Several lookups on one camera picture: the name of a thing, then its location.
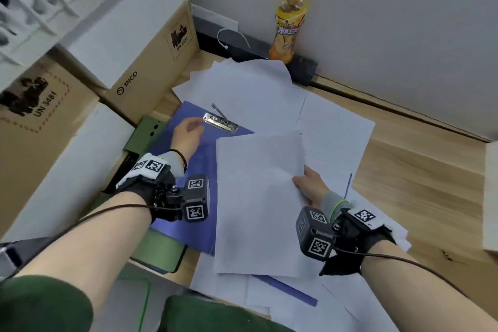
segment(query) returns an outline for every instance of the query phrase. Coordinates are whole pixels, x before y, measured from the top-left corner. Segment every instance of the forearm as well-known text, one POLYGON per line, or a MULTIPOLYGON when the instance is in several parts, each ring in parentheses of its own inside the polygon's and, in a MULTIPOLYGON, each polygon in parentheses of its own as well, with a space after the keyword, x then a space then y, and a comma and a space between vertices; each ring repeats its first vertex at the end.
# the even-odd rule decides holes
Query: forearm
MULTIPOLYGON (((122 192, 93 212, 128 203, 145 204, 140 196, 122 192)), ((82 290, 96 311, 150 223, 146 208, 126 207, 103 213, 48 246, 17 277, 43 275, 66 281, 82 290)))
MULTIPOLYGON (((415 261, 383 240, 369 253, 415 261)), ((398 260, 365 257, 362 275, 401 332, 496 331, 498 322, 432 273, 398 260)))

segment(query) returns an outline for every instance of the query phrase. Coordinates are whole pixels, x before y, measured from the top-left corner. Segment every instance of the black strap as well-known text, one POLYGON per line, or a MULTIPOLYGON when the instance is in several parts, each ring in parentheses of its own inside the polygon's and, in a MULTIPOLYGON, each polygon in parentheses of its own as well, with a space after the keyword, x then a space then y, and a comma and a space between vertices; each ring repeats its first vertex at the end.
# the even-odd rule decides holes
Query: black strap
POLYGON ((166 152, 170 152, 170 151, 176 152, 178 155, 180 155, 180 158, 182 158, 182 160, 183 160, 183 173, 185 173, 187 171, 188 164, 187 164, 187 160, 185 159, 185 157, 183 156, 183 154, 180 151, 175 150, 175 149, 169 149, 166 152))

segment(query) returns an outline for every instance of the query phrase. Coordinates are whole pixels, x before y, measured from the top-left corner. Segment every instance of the beverage bottle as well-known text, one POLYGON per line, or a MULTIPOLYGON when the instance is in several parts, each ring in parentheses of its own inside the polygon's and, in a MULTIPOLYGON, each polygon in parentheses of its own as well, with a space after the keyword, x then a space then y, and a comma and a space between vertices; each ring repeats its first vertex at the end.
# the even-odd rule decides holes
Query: beverage bottle
POLYGON ((297 33, 308 11, 305 0, 282 0, 277 9, 277 33, 270 48, 270 59, 287 64, 294 56, 297 33))

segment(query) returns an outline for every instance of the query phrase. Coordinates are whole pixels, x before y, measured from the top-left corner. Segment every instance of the white box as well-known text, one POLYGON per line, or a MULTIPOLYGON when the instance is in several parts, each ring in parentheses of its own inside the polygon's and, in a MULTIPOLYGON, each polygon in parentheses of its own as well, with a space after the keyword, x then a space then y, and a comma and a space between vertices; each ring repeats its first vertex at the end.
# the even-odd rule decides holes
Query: white box
POLYGON ((95 84, 111 89, 184 0, 107 0, 59 48, 95 84))
POLYGON ((16 217, 2 242, 50 236, 100 191, 134 128, 98 103, 16 217))

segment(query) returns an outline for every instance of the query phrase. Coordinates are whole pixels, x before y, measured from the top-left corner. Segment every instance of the green sleeve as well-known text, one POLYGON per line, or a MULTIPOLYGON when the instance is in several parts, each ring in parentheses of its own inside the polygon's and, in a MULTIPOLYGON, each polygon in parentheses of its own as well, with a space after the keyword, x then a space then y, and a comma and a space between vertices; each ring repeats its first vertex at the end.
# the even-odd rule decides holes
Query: green sleeve
POLYGON ((240 307, 173 295, 166 300, 157 332, 293 332, 240 307))
POLYGON ((93 309, 84 292, 55 278, 22 276, 0 283, 0 330, 88 332, 93 309))

